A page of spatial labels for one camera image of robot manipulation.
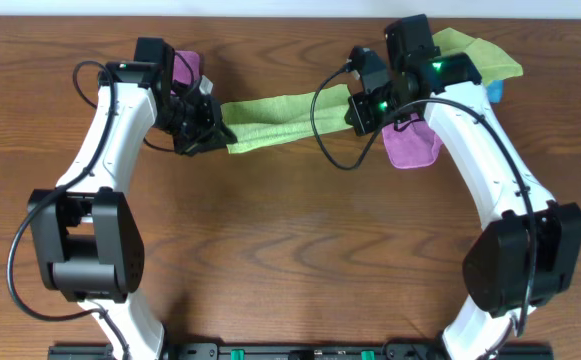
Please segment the light green microfiber cloth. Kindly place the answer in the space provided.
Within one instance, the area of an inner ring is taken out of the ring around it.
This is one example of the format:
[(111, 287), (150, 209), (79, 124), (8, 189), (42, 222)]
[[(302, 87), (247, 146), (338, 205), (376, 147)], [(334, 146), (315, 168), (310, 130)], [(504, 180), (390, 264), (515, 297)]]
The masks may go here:
[[(319, 93), (314, 120), (319, 135), (350, 129), (344, 116), (350, 92), (344, 84)], [(282, 145), (313, 135), (310, 121), (314, 92), (230, 102), (221, 106), (224, 123), (236, 135), (230, 154)]]

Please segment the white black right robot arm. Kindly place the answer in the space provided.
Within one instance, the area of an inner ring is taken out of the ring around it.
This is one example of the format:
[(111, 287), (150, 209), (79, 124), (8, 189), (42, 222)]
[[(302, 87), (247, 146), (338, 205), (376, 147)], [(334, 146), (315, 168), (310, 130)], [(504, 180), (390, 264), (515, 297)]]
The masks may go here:
[(529, 315), (571, 285), (581, 248), (581, 209), (561, 204), (540, 184), (510, 142), (476, 62), (444, 53), (425, 15), (385, 30), (386, 58), (355, 47), (345, 71), (362, 90), (345, 120), (357, 135), (423, 120), (441, 139), (475, 202), (482, 232), (462, 263), (468, 292), (443, 331), (448, 359), (497, 359), (505, 341), (526, 330)]

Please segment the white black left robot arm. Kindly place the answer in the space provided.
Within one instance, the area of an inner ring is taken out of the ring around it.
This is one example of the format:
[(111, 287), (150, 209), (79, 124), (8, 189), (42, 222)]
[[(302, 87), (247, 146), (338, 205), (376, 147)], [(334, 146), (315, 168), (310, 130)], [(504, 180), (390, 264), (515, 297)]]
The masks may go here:
[(44, 286), (96, 319), (111, 359), (159, 359), (166, 344), (139, 290), (145, 248), (126, 199), (147, 133), (170, 135), (185, 156), (237, 141), (206, 77), (174, 80), (180, 57), (163, 39), (140, 37), (133, 60), (101, 66), (84, 142), (54, 189), (31, 193), (21, 226), (32, 233)]

